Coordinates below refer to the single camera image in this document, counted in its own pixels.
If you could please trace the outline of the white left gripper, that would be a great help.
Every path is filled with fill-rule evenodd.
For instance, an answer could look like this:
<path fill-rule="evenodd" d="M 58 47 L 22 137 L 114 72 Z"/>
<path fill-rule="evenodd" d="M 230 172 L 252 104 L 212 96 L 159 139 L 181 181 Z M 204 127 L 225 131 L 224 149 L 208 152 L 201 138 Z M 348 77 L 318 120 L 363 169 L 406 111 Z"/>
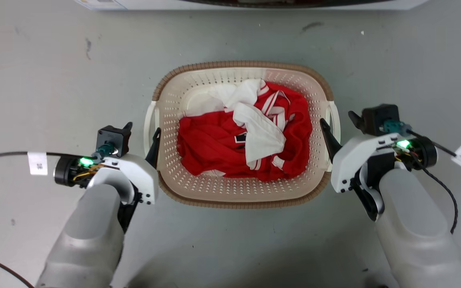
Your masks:
<path fill-rule="evenodd" d="M 131 134 L 132 128 L 133 122 L 128 122 L 122 131 L 124 134 Z M 94 175 L 94 185 L 113 186 L 123 204 L 133 204 L 138 193 L 142 193 L 146 204 L 155 204 L 159 192 L 156 168 L 160 137 L 161 128 L 157 128 L 152 136 L 152 144 L 146 160 L 133 154 L 126 154 L 121 158 L 105 158 L 102 162 L 103 167 Z"/>

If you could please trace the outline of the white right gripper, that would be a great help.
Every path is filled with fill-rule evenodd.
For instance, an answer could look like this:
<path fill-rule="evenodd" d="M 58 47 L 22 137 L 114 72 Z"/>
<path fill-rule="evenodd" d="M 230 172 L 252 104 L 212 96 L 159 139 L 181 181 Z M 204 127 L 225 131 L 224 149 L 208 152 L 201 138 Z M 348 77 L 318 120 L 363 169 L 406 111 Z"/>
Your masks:
<path fill-rule="evenodd" d="M 353 125 L 360 131 L 364 131 L 364 120 L 354 111 L 348 111 L 348 116 Z M 343 147 L 334 137 L 331 126 L 324 118 L 320 119 L 320 126 L 325 140 L 328 157 L 333 163 L 331 184 L 336 192 L 341 193 L 351 185 L 351 179 L 357 171 L 360 171 L 364 163 L 381 146 L 391 146 L 405 137 L 399 133 L 391 133 L 383 136 L 359 135 L 349 140 Z"/>

